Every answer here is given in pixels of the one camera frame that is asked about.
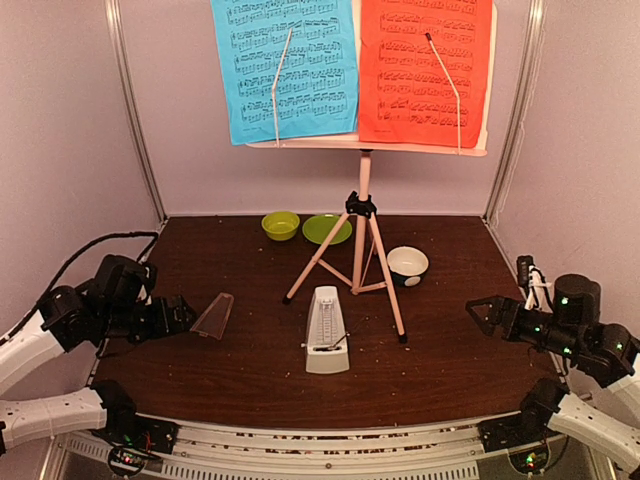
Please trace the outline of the clear metronome front cover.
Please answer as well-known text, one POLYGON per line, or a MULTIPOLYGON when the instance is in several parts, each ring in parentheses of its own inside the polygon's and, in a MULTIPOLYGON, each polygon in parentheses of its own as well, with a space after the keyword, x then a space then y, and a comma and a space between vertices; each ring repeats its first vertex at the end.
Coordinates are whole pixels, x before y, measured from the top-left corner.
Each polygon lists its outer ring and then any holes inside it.
POLYGON ((221 292, 199 316, 190 331, 204 338, 221 340, 231 316, 234 296, 221 292))

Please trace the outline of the white metronome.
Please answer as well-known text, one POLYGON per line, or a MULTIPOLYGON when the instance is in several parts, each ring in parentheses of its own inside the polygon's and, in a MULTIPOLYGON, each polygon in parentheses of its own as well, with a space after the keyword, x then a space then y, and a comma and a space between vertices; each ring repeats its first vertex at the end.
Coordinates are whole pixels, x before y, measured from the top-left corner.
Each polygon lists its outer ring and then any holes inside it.
POLYGON ((332 375, 348 371, 350 363, 347 338, 337 288, 317 287, 307 318, 304 343, 306 372, 332 375))

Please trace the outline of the pink music stand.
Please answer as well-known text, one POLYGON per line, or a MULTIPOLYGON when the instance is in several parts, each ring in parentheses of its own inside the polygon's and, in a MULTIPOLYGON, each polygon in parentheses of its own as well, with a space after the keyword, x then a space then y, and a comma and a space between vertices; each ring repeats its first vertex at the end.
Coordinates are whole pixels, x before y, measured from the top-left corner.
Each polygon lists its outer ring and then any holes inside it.
POLYGON ((436 154, 436 155, 457 155, 469 157, 483 157, 487 154, 486 144, 488 140, 488 116, 491 99, 492 80, 494 72, 495 49, 497 42, 497 6, 491 6, 491 30, 489 43, 489 63, 487 74, 487 90, 483 107, 483 117, 478 141, 472 148, 461 146, 445 147, 425 144, 411 143, 380 143, 361 142, 357 134, 340 134, 319 137, 303 137, 284 141, 274 141, 262 143, 262 148, 290 148, 290 149, 347 149, 360 153, 359 163, 359 188, 349 194, 345 201, 344 212, 339 216, 336 225, 330 230, 328 237, 318 246, 316 252, 310 257, 300 275, 291 285, 282 299, 282 303, 288 305, 294 299, 296 293, 303 285, 311 271, 316 266, 325 268, 338 280, 344 282, 352 294, 364 294, 375 290, 385 290, 390 301, 392 314, 395 322, 396 335, 398 341, 405 344, 408 341, 406 329, 402 320, 401 310, 398 303, 395 287, 392 281, 391 272, 386 260, 383 240, 378 225, 377 209, 371 199, 370 177, 372 158, 374 151, 394 151, 436 154), (324 252, 328 248, 339 229, 347 220, 354 217, 356 219, 355 244, 353 254, 353 272, 347 277, 323 259, 324 252), (379 255, 379 263, 384 280, 378 283, 366 285, 364 283, 368 271, 370 259, 365 257, 365 237, 369 235, 372 239, 371 254, 379 255))

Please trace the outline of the red sheet music paper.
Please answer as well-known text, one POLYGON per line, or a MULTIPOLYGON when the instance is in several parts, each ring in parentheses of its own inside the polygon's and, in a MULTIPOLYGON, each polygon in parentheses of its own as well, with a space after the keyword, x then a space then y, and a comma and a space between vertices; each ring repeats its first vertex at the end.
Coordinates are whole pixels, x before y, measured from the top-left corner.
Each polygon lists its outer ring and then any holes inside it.
POLYGON ((493 72, 491 1, 364 1, 362 142, 482 149, 493 72))

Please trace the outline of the blue sheet music paper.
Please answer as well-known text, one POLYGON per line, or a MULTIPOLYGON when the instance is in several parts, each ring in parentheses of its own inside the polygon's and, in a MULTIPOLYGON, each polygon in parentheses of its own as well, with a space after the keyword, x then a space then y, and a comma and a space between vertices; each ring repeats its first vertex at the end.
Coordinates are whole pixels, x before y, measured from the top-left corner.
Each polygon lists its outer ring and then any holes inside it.
POLYGON ((230 139, 352 133, 358 59, 349 1, 214 1, 230 139))

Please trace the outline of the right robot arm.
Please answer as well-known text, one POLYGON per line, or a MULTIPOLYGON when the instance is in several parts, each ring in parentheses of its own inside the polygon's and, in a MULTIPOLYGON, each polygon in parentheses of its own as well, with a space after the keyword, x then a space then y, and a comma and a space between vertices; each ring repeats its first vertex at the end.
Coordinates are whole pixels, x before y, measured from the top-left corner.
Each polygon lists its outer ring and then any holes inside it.
MULTIPOLYGON (((550 352, 591 377, 639 413, 639 340, 617 323, 600 322, 600 285, 579 274, 549 283, 532 271, 523 300, 503 296, 470 300, 465 309, 487 336, 550 352)), ((632 479, 639 476, 639 430, 587 404, 557 381, 539 380, 521 403, 512 430, 530 442, 543 431, 570 436, 606 455, 632 479)))

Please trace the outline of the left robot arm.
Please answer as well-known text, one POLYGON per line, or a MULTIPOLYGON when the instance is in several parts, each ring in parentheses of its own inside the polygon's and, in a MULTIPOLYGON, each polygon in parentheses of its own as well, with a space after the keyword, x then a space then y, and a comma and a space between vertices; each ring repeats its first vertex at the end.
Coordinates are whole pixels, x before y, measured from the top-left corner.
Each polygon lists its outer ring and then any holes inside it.
MULTIPOLYGON (((155 297, 157 269, 143 257, 108 254, 96 274, 77 286, 51 280, 25 316, 1 337, 1 390, 7 392, 49 361, 109 339, 137 346, 190 330, 197 315, 183 296, 155 297)), ((1 449, 91 430, 119 445, 147 437, 135 402, 116 381, 31 401, 2 401, 1 449)))

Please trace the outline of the lime green bowl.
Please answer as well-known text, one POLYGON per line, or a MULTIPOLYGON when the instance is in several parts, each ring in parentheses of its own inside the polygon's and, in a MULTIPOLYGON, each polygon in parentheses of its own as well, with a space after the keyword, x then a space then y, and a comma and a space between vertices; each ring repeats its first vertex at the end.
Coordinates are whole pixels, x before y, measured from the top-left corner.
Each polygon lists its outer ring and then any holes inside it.
POLYGON ((278 211, 267 214, 261 220, 261 227, 266 236, 274 241, 292 239, 299 228, 300 218, 290 211, 278 211))

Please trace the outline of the green plate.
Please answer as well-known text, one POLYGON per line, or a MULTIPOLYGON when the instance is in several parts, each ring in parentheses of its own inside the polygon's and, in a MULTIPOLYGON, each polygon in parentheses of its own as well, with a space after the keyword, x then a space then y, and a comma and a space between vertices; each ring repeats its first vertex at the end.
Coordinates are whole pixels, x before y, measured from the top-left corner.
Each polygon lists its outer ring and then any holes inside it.
MULTIPOLYGON (((340 220, 340 215, 322 214, 308 218, 303 226, 302 233, 306 240, 313 244, 321 245, 329 236, 335 225, 340 220)), ((348 240, 352 235, 353 227, 346 220, 330 242, 330 245, 338 245, 348 240)))

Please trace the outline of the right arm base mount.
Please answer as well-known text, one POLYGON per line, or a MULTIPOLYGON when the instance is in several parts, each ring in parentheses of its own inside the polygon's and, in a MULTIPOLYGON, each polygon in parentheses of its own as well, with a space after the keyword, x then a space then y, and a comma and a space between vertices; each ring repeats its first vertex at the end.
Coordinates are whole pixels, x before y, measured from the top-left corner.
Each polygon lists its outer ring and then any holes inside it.
POLYGON ((531 478, 544 475, 566 451, 568 441, 553 457, 550 441, 559 434, 544 424, 535 425, 523 413, 483 420, 477 425, 485 453, 505 451, 511 467, 531 478))

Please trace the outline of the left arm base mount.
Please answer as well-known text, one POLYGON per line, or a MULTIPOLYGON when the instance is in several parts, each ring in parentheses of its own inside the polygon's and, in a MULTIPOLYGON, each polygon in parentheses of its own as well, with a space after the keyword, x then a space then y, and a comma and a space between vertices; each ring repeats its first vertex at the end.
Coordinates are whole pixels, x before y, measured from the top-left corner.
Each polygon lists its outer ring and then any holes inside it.
POLYGON ((123 432, 107 427, 91 430, 92 436, 110 446, 106 463, 122 478, 130 478, 150 467, 161 467, 161 455, 173 452, 179 425, 172 421, 136 416, 123 432))

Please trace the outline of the front aluminium rail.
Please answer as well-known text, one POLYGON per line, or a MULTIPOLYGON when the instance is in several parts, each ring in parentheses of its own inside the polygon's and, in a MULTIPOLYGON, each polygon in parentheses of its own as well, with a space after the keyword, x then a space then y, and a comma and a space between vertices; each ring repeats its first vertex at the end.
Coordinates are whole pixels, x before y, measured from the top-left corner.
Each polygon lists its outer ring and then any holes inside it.
POLYGON ((177 421, 173 449, 137 479, 614 479, 605 456, 563 435, 489 451, 481 418, 357 429, 274 429, 177 421))

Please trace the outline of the right aluminium frame post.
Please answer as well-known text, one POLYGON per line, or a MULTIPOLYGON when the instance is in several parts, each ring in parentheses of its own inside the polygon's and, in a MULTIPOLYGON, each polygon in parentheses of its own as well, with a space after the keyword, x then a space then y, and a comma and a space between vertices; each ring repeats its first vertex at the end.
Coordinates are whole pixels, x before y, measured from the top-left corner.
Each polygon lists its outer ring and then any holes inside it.
POLYGON ((527 29, 515 97, 500 162, 484 215, 486 225, 496 231, 504 210, 516 164, 525 137, 525 120, 534 98, 544 43, 547 1, 529 2, 527 29))

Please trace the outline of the aluminium frame post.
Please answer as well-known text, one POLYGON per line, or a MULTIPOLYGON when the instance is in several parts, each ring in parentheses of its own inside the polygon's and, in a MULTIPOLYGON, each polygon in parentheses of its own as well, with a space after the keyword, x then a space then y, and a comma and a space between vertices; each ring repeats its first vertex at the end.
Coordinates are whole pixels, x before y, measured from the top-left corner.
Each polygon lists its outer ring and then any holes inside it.
POLYGON ((149 194, 155 217, 159 225, 163 227, 168 220, 168 215, 153 171, 151 157, 149 155, 144 135, 142 119, 136 100, 133 76, 122 22, 121 2, 118 0, 105 0, 104 9, 135 155, 141 169, 142 178, 149 194))
POLYGON ((484 215, 486 225, 496 231, 504 210, 516 164, 525 137, 525 120, 534 98, 544 43, 547 1, 529 2, 527 29, 515 97, 500 162, 484 215))

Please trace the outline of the left aluminium frame post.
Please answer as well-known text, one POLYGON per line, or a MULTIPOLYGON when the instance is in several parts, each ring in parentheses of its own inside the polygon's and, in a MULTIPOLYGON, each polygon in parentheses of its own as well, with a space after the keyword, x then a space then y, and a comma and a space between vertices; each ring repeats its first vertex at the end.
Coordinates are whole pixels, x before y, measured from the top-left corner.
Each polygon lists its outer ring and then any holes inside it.
POLYGON ((168 220, 168 215, 153 171, 151 157, 149 155, 144 135, 142 119, 136 100, 133 76, 122 22, 121 2, 118 0, 105 0, 104 9, 135 155, 141 169, 142 178, 149 194, 155 217, 159 225, 163 227, 168 220))

